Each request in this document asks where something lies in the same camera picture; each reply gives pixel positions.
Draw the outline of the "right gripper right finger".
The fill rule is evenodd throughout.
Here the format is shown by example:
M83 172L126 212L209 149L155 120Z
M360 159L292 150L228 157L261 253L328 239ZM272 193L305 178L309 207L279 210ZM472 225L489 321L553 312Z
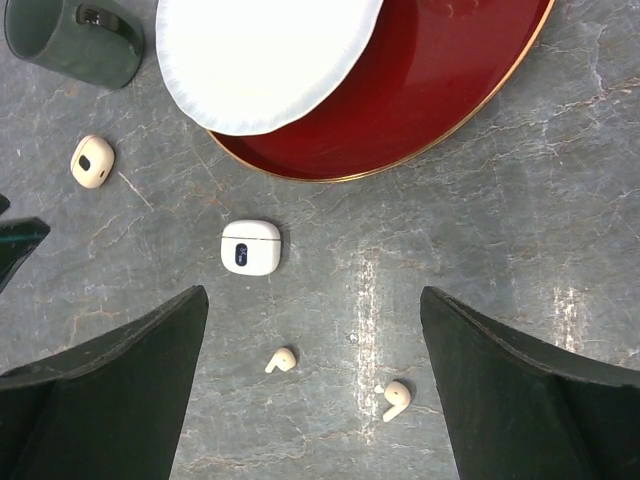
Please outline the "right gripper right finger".
M462 479L636 479L639 373L571 353L435 287L420 318Z

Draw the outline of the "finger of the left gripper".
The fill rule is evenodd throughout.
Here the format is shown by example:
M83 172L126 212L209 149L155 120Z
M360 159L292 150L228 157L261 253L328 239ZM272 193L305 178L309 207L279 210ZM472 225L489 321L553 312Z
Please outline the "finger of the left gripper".
M37 217L3 220L0 244L0 290L50 233L50 226Z

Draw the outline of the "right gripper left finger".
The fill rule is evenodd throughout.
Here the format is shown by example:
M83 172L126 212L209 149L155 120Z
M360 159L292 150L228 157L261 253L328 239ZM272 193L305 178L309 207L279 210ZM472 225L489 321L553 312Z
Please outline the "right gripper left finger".
M204 338L192 286L139 319L1 376L4 479L167 479Z

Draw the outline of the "pink earbud case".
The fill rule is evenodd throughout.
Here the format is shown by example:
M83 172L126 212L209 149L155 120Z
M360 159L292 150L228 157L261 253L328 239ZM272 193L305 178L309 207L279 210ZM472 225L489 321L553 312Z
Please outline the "pink earbud case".
M106 181L114 163L115 151L109 143L97 135L87 135L71 157L70 171L82 187L95 189Z

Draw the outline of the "white earbud case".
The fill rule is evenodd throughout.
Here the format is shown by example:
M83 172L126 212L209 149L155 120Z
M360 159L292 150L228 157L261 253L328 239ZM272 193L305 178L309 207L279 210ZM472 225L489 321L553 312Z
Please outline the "white earbud case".
M275 225L262 220L237 220L222 232L220 258L232 273L267 276L277 269L281 249L281 234Z

